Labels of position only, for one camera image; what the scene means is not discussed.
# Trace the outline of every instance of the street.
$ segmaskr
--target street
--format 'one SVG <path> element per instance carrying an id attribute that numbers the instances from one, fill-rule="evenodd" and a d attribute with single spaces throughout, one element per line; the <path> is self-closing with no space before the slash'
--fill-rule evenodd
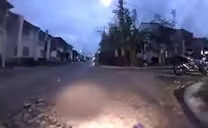
<path id="1" fill-rule="evenodd" d="M 81 63 L 1 76 L 0 120 L 21 111 L 28 99 L 41 97 L 54 99 L 60 117 L 73 128 L 190 128 L 173 95 L 178 83 L 162 72 Z"/>

